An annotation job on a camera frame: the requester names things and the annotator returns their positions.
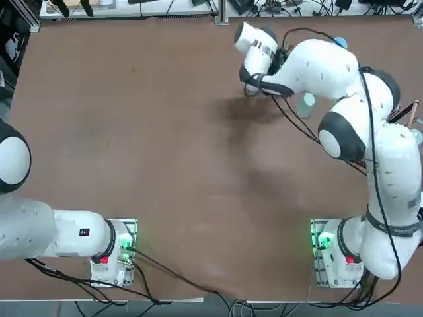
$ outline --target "metal frame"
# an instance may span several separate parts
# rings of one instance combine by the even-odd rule
[[[423,2],[414,10],[412,21],[418,28],[423,28]]]
[[[226,14],[226,0],[219,0],[219,7],[218,7],[218,13],[215,17],[215,24],[216,25],[228,25],[229,19]]]
[[[40,18],[25,3],[25,0],[9,0],[12,6],[19,12],[19,15],[29,24],[30,32],[40,30]]]
[[[317,242],[319,241],[320,233],[322,233],[323,228],[325,227],[325,224],[327,222],[327,219],[310,220],[311,243],[313,244],[316,283],[318,286],[321,287],[329,287],[329,281],[326,275],[325,265],[323,264],[322,256],[317,248]]]

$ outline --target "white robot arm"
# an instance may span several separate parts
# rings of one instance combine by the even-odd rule
[[[0,259],[90,257],[91,279],[130,284],[132,252],[126,247],[134,247],[134,237],[122,221],[90,211],[53,210],[10,194],[28,178],[31,159],[25,138],[0,120]]]
[[[278,53],[276,36],[266,29],[240,25],[235,47],[245,55],[239,76],[245,88],[288,98],[308,92],[336,104],[319,125],[319,141],[332,157],[344,161],[373,159],[369,104],[356,57],[334,42],[299,43],[277,69],[269,73]],[[421,161],[418,145],[407,127],[386,122],[399,103],[395,80],[383,71],[364,69],[374,122],[377,179],[381,202],[391,229],[401,268],[422,240],[420,208]],[[331,219],[319,244],[331,287],[352,287],[365,265],[375,276],[398,274],[387,229],[375,191],[373,165],[367,164],[369,204],[363,216]]]

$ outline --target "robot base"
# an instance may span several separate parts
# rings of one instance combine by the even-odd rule
[[[336,220],[338,219],[310,220],[316,282],[321,287],[351,289],[361,279],[364,266],[363,263],[348,264],[344,256],[340,258],[336,238],[339,220],[337,223]]]
[[[135,252],[128,251],[128,246],[136,248],[137,219],[109,219],[116,231],[116,241],[112,254],[101,259],[100,263],[90,260],[91,279],[125,287],[134,282]],[[108,285],[92,283],[95,287],[109,287]]]

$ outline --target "table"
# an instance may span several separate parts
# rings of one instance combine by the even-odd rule
[[[331,0],[322,0],[324,6],[327,8],[327,10],[325,8],[322,9],[322,15],[330,15],[328,13],[328,11],[330,11],[330,13],[333,15],[337,15],[340,12],[340,9],[336,6],[334,6],[333,10],[330,7],[331,4]],[[258,8],[261,7],[261,5],[263,5],[266,2],[266,0],[256,0],[255,3],[257,3]],[[421,0],[417,0],[415,1],[416,3],[420,4]],[[409,3],[412,3],[412,0],[407,0],[404,5],[408,5]],[[322,8],[321,6],[321,2],[320,0],[303,0],[302,3],[300,3],[299,8],[301,9],[301,14],[303,17],[312,17],[313,16],[313,11],[314,12],[319,12]],[[358,0],[352,0],[351,3],[351,7],[346,10],[346,11],[342,11],[341,13],[339,13],[340,16],[342,17],[347,17],[347,16],[362,16],[364,14],[366,15],[372,15],[374,10],[370,9],[371,5],[368,4],[363,4],[363,3],[359,3]],[[402,15],[409,15],[412,14],[416,9],[417,9],[418,5],[416,5],[415,7],[413,7],[410,10],[404,11],[401,10],[400,8],[393,8],[393,10],[391,10],[389,7],[387,8],[387,12],[386,15],[396,15],[398,13],[401,13]],[[286,11],[282,11],[281,13],[274,13],[272,15],[272,13],[268,13],[266,11],[263,11],[260,13],[261,17],[276,17],[276,18],[287,18],[287,17],[299,17],[299,13],[295,12],[296,7],[287,7],[287,6],[283,6],[283,8],[286,9]],[[232,7],[232,5],[227,1],[226,4],[226,11],[227,11],[227,16],[228,17],[239,17],[238,12]],[[241,16],[245,17],[247,16],[251,17],[254,14],[252,12],[250,12],[249,10],[245,13],[243,13]]]
[[[93,17],[88,17],[82,7],[70,9],[70,16],[65,18],[61,12],[47,10],[46,2],[42,3],[40,9],[40,18],[42,20],[77,20],[84,18],[124,18],[124,17],[150,17],[166,15],[170,6],[168,15],[208,15],[217,12],[218,1],[211,0],[210,6],[206,3],[193,6],[191,0],[157,0],[146,3],[129,4],[128,0],[100,0],[100,7],[94,8]]]
[[[266,0],[258,0],[255,3],[260,6],[265,3]],[[421,3],[421,0],[406,0],[404,3],[407,6],[411,2],[416,2],[418,4]],[[299,6],[301,7],[301,14],[304,17],[311,17],[313,16],[313,11],[319,12],[321,9],[321,4],[319,3],[320,0],[304,0]],[[213,11],[216,12],[218,8],[218,1],[213,0],[214,3]],[[323,0],[325,6],[329,9],[330,7],[330,0]],[[40,10],[40,18],[42,20],[75,20],[75,19],[84,19],[84,18],[113,18],[113,17],[149,17],[149,16],[159,16],[159,15],[166,15],[166,12],[170,6],[168,14],[172,15],[204,15],[204,14],[211,14],[212,10],[207,4],[202,4],[193,7],[191,0],[156,0],[151,2],[146,2],[142,4],[128,4],[128,0],[100,0],[100,8],[93,8],[94,16],[88,17],[82,7],[73,10],[70,9],[71,15],[69,18],[64,18],[60,12],[53,11],[53,10],[46,10],[47,4],[46,2],[42,3],[42,7]],[[394,8],[395,12],[393,12],[390,8],[387,8],[386,15],[395,15],[397,13],[401,13],[403,15],[412,14],[416,8],[415,6],[410,10],[404,11],[399,8]],[[273,17],[288,17],[289,15],[293,17],[298,17],[299,14],[295,13],[295,7],[286,7],[287,11],[282,11],[281,13],[274,13]],[[229,18],[238,17],[238,12],[233,8],[233,6],[226,1],[226,12]],[[333,8],[333,15],[337,15],[339,12],[338,7]],[[367,13],[368,15],[373,14],[373,10],[370,10],[370,5],[361,4],[358,0],[352,0],[352,4],[350,9],[347,11],[342,11],[341,16],[356,16],[356,15],[363,15]],[[253,14],[249,11],[243,13],[241,16],[245,17],[246,15],[252,16]],[[271,13],[261,12],[261,17],[272,17]]]
[[[266,23],[280,38],[303,26]],[[410,17],[310,18],[307,26],[344,37],[362,65],[391,73],[402,103],[421,99],[423,43]],[[237,298],[301,302],[311,276],[309,219],[362,214],[367,185],[269,100],[243,96],[236,27],[212,18],[43,24],[30,38],[10,117],[33,154],[18,194],[57,209],[137,218],[138,248],[187,278]],[[330,107],[318,105],[314,130]],[[48,263],[88,276],[84,261]],[[204,295],[141,264],[156,297]],[[422,303],[422,264],[418,250],[389,301]],[[9,285],[1,299],[87,298],[22,260],[1,262],[0,271]],[[381,283],[377,295],[389,285]],[[138,279],[134,287],[142,289]],[[341,293],[313,283],[310,300]]]

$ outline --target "mounting plate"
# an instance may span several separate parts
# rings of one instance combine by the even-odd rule
[[[336,267],[336,262],[332,257],[332,249],[334,244],[324,250],[320,249],[321,244],[319,243],[319,237],[325,229],[325,225],[328,221],[335,219],[311,219],[310,220],[310,231],[311,231],[311,242],[313,244],[313,254],[314,254],[314,264],[315,264],[315,273],[316,273],[316,282],[318,286],[321,287],[332,287],[332,288],[360,288],[356,287],[357,282],[360,280],[363,273],[363,263],[360,264],[347,264],[343,267]],[[344,280],[339,276],[337,269],[346,269],[350,274],[350,279]]]
[[[134,283],[135,252],[124,247],[136,248],[137,219],[109,219],[116,231],[115,247],[106,263],[94,263],[90,260],[91,279],[126,287]],[[91,283],[95,287],[112,287],[110,285]]]

